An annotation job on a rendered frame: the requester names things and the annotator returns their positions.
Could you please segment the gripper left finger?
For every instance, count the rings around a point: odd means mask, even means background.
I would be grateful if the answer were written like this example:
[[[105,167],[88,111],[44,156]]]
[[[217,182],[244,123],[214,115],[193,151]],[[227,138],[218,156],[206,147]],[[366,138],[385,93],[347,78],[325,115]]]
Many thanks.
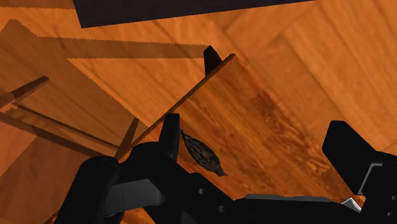
[[[203,175],[182,168],[178,148],[179,115],[171,113],[159,140],[133,147],[126,161],[84,161],[54,224],[120,224],[136,208],[155,224],[258,224]]]

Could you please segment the black pointed object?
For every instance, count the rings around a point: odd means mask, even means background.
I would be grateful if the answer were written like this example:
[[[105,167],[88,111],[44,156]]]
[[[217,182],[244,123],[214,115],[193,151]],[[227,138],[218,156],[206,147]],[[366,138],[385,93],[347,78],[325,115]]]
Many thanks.
[[[221,59],[217,51],[212,46],[208,46],[204,50],[205,76],[208,76],[222,62],[223,60]]]

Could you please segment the dark speckled leaf-shaped object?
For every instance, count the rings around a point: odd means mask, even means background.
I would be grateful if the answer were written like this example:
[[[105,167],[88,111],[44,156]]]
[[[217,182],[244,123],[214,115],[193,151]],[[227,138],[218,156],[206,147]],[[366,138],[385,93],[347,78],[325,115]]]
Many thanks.
[[[207,171],[217,174],[218,176],[227,176],[221,167],[218,156],[215,154],[215,152],[213,152],[212,149],[210,149],[210,147],[208,147],[202,141],[185,134],[182,129],[180,130],[180,133],[182,135],[186,149],[199,166],[203,167]]]

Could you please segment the wooden table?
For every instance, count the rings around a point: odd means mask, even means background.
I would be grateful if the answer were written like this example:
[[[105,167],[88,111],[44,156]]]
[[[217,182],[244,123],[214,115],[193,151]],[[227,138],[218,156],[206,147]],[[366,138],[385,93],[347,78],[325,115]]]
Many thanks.
[[[162,88],[150,84],[147,76],[131,78],[119,100],[147,126],[144,142],[156,139],[165,114],[177,113],[183,132],[212,149],[225,175],[207,171],[180,146],[177,161],[188,172],[200,173],[233,199],[257,193],[340,203],[352,197],[321,149],[330,122],[342,119],[330,102],[305,111],[304,118],[314,124],[308,130],[237,57],[227,58],[195,86],[182,76],[167,80],[174,85]]]

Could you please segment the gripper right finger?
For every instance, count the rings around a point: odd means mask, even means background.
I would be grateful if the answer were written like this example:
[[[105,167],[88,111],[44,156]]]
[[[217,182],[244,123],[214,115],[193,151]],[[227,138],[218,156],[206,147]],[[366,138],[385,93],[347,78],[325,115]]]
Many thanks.
[[[397,224],[397,156],[375,150],[345,121],[332,120],[322,151],[350,191],[366,198],[368,224]]]

